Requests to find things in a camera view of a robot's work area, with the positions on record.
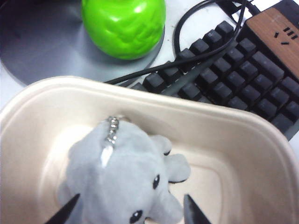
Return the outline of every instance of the white container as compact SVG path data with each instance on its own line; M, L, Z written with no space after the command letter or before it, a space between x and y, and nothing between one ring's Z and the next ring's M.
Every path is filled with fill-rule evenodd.
M74 77L35 83L3 109L1 223L42 224L57 212L68 149L116 114L187 157L191 177L171 192L181 202L189 193L213 224L299 223L299 165L266 120Z

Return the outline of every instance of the white desk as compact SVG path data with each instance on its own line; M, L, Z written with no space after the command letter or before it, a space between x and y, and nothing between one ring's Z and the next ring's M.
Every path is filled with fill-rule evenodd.
M180 17L192 6L197 4L198 0L166 0L167 17L165 25L165 38L159 55L153 63L154 65L163 64L168 60L173 60L172 51L172 34ZM264 10L279 0L254 0L253 3L260 10ZM230 19L216 5L207 7L193 16L186 22L181 32L182 48L189 47L196 39L202 37L217 24ZM1 65L0 69L0 107L13 98L17 93L22 91L26 86L15 79L7 69ZM290 144L299 158L299 132L290 140Z

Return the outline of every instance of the brown power strip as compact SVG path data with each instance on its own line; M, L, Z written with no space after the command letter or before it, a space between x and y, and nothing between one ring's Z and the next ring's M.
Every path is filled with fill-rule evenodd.
M270 8L246 21L247 26L299 78L299 30L277 9Z

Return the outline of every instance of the gray round base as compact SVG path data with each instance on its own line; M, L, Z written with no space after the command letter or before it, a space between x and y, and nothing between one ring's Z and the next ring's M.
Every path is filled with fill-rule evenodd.
M148 67L163 42L141 59L108 56L86 33L80 0L9 0L1 14L1 60L25 84L55 76L105 82Z

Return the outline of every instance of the black keyboard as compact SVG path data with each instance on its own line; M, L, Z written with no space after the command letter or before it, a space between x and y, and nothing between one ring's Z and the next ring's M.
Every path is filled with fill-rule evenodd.
M233 36L226 21L181 51L177 59L215 49ZM299 83L250 37L201 62L147 75L135 90L164 94L255 113L290 139L299 130Z

